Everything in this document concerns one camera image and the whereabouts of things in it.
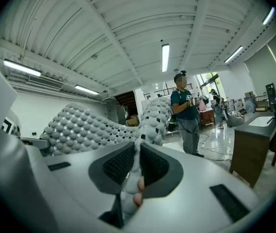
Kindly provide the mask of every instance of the railing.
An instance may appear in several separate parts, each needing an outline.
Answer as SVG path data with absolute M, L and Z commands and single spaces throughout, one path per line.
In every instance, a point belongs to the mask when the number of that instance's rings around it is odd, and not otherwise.
M 154 92 L 155 97 L 157 97 L 157 94 L 161 94 L 162 96 L 171 95 L 171 93 L 172 93 L 176 88 L 177 88 L 177 87 L 172 87 L 172 88 L 168 88 L 168 89 L 164 89 L 164 90 L 155 91 L 155 92 Z M 188 90 L 192 90 L 192 89 L 193 89 L 191 83 L 188 83 L 188 84 L 186 85 L 185 88 L 188 89 Z M 150 94 L 150 93 L 144 94 L 144 98 L 145 98 L 145 99 L 149 99 L 150 97 L 151 97 L 151 94 Z

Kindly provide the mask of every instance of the man in teal shirt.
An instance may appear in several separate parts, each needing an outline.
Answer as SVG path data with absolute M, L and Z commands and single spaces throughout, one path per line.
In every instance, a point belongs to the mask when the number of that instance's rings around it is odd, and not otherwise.
M 174 77 L 177 89 L 171 94 L 172 110 L 177 117 L 180 133 L 183 139 L 184 152 L 199 157 L 205 157 L 197 151 L 199 143 L 198 112 L 192 104 L 192 94 L 185 89 L 187 79 L 186 71 L 181 71 Z

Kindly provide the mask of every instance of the black tabletop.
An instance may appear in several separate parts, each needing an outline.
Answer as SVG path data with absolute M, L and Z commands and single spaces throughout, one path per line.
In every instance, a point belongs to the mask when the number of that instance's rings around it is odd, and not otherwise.
M 255 112 L 251 119 L 238 126 L 235 131 L 272 138 L 276 132 L 276 120 L 274 118 L 272 119 L 272 122 L 266 127 L 250 126 L 249 123 L 255 120 L 257 117 L 269 117 L 273 115 L 273 112 Z

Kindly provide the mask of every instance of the air conditioning vent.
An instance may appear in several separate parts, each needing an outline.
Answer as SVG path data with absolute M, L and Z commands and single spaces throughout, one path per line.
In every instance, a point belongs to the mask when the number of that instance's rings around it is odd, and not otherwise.
M 32 75 L 30 75 L 29 77 L 29 82 L 38 83 L 38 84 L 49 86 L 56 89 L 61 89 L 63 85 L 62 83 L 55 80 L 47 79 L 45 77 L 36 77 Z

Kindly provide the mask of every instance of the finger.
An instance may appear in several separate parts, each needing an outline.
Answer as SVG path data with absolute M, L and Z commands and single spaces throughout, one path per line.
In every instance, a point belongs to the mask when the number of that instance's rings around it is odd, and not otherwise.
M 135 195 L 133 195 L 133 202 L 136 205 L 141 206 L 141 204 L 142 204 L 142 194 L 141 193 L 136 193 Z
M 142 176 L 139 180 L 138 180 L 138 188 L 140 189 L 140 191 L 144 190 L 144 177 Z

